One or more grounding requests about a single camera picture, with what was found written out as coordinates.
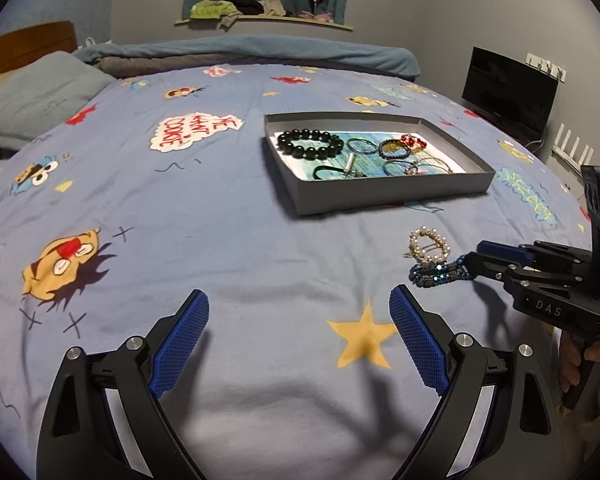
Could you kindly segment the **person's right hand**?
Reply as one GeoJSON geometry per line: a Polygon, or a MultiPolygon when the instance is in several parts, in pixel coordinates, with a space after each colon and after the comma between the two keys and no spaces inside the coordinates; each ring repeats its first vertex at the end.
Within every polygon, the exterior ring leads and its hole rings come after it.
{"type": "MultiPolygon", "coordinates": [[[[600,363],[600,340],[594,342],[584,352],[584,358],[587,361],[600,363]]],[[[558,380],[563,392],[567,392],[571,386],[580,384],[581,374],[579,366],[582,358],[580,350],[574,343],[570,333],[565,330],[560,334],[559,341],[559,372],[558,380]]],[[[600,385],[597,388],[598,414],[600,414],[600,385]]]]}

